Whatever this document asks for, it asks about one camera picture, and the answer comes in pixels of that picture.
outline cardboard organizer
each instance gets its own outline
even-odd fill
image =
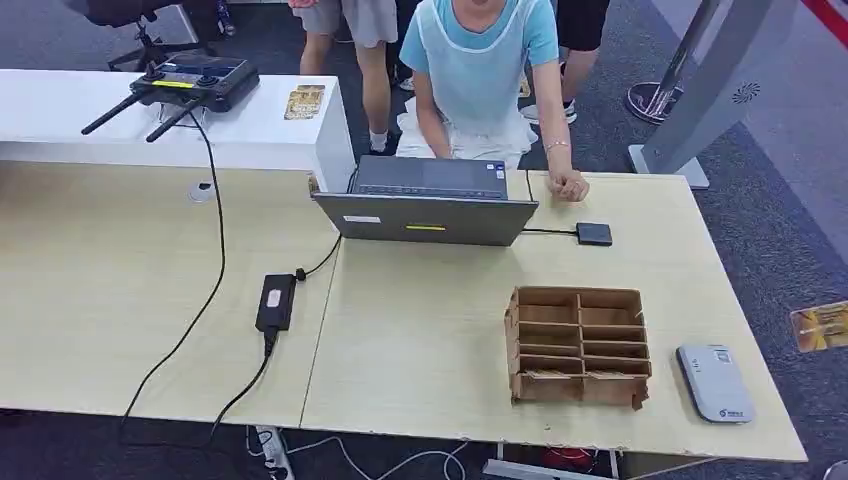
[[[642,408],[651,376],[637,290],[517,287],[504,315],[516,400]]]

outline black device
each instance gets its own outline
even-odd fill
[[[497,160],[363,155],[351,193],[507,200],[505,169]]]
[[[269,329],[289,329],[296,286],[297,280],[290,273],[265,276],[256,313],[257,330],[264,333]]]
[[[130,84],[132,94],[82,129],[88,135],[136,102],[177,105],[181,109],[150,135],[156,139],[197,107],[216,113],[228,112],[259,84],[259,70],[247,60],[177,54]]]
[[[605,223],[578,223],[577,243],[580,245],[612,246],[612,232]]]

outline white counter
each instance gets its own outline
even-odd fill
[[[130,94],[137,73],[0,70],[0,158],[20,161],[207,167],[200,133],[174,127],[153,144],[158,106],[133,105],[88,136],[80,130]],[[285,120],[297,85],[325,85],[319,114]],[[335,77],[263,75],[225,114],[204,122],[216,166],[313,170],[324,191],[344,191],[354,168]]]

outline person's knee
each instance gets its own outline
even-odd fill
[[[388,78],[386,72],[386,42],[377,42],[374,47],[356,46],[356,61],[362,70],[362,75],[367,77]]]
[[[303,56],[314,61],[323,61],[333,45],[333,37],[323,33],[307,33],[306,46],[303,48]]]

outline laptop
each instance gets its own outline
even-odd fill
[[[509,246],[537,202],[507,199],[503,162],[369,157],[352,193],[313,198],[345,238]]]

